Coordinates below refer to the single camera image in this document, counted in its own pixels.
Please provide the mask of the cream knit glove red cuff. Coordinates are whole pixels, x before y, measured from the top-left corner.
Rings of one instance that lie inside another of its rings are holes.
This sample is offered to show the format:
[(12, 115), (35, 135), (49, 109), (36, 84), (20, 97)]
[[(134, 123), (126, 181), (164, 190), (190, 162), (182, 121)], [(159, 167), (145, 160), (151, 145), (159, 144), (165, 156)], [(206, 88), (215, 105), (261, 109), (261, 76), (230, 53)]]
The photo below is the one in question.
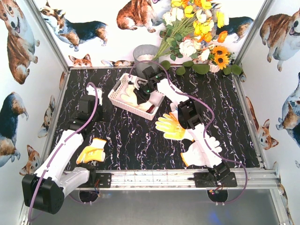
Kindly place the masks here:
[(151, 103), (150, 101), (147, 101), (145, 103), (141, 103), (137, 106), (139, 113), (148, 113), (151, 114), (155, 110), (156, 106)]

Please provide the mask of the orange dotted work glove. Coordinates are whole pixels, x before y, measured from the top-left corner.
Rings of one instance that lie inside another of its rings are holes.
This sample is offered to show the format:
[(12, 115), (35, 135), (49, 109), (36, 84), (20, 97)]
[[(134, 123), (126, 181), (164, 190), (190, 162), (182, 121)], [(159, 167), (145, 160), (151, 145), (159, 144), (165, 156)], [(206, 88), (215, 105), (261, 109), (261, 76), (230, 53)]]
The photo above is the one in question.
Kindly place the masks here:
[(158, 131), (164, 133), (165, 139), (194, 141), (191, 134), (180, 125), (176, 112), (164, 113), (162, 117), (158, 118), (155, 125)]

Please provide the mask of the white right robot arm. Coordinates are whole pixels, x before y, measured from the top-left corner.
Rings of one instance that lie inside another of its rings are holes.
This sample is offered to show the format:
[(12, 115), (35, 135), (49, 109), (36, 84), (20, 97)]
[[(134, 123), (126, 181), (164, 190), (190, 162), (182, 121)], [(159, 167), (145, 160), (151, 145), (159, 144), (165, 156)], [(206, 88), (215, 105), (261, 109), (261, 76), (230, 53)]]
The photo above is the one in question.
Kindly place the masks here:
[(167, 72), (158, 73), (148, 66), (142, 73), (147, 82), (135, 89), (137, 103), (145, 103), (155, 91), (167, 97), (171, 101), (172, 112), (158, 118), (156, 128), (164, 133), (166, 139), (192, 141), (188, 150), (181, 153), (185, 166), (205, 166), (208, 169), (206, 175), (195, 176), (194, 180), (223, 184), (230, 174), (230, 168), (220, 156), (222, 148), (219, 141), (206, 132), (201, 109), (204, 103), (173, 85)]

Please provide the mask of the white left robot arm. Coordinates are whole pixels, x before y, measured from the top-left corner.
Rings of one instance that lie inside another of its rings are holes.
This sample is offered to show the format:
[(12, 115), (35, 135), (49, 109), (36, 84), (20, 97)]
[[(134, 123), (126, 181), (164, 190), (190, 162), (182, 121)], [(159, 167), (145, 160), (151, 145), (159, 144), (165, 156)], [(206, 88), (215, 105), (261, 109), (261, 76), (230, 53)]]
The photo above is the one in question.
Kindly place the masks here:
[(64, 199), (81, 185), (96, 182), (96, 171), (90, 161), (105, 160), (106, 140), (93, 138), (84, 144), (94, 124), (103, 120), (102, 90), (88, 83), (87, 94), (79, 100), (79, 108), (68, 120), (56, 147), (33, 173), (22, 179), (24, 204), (56, 214)]

